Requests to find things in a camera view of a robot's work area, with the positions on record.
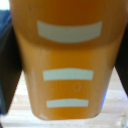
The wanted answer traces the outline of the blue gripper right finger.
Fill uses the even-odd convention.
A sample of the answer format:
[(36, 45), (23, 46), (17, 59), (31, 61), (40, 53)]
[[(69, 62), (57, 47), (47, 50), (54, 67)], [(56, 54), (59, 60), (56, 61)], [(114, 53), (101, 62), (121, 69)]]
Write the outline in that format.
[(125, 29), (115, 68), (128, 96), (128, 27)]

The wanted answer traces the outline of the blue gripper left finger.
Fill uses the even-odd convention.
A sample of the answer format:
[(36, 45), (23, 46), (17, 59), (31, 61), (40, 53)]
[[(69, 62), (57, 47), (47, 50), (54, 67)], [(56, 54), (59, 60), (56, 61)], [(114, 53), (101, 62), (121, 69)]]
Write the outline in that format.
[(9, 10), (0, 10), (0, 114), (8, 113), (21, 75), (18, 44)]

